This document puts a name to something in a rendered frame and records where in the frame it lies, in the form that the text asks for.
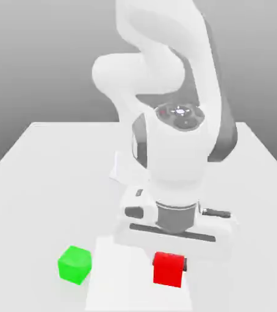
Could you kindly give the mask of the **small red cube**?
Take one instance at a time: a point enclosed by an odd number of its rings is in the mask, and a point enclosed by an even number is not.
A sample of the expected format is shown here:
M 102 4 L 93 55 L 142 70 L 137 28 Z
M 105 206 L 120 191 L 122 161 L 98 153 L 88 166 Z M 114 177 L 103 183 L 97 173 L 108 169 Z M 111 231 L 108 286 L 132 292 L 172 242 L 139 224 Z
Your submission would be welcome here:
M 180 288 L 184 257 L 172 253 L 156 252 L 154 255 L 153 282 Z

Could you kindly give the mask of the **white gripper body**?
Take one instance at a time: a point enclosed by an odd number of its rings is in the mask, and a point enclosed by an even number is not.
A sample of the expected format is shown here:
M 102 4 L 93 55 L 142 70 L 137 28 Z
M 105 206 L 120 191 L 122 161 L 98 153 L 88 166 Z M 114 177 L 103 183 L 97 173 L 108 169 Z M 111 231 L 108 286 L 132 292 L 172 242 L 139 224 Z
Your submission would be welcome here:
M 115 232 L 116 243 L 146 252 L 166 252 L 186 257 L 229 257 L 238 232 L 235 217 L 197 214 L 195 225 L 180 234 L 169 234 L 142 221 L 123 221 Z

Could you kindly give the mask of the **small green cube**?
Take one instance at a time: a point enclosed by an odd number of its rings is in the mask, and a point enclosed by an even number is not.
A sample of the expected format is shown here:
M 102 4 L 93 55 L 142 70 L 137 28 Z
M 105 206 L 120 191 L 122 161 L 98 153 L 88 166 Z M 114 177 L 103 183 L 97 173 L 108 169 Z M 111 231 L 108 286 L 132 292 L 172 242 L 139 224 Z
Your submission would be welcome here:
M 81 285 L 92 269 L 92 254 L 89 250 L 70 246 L 57 260 L 59 277 Z

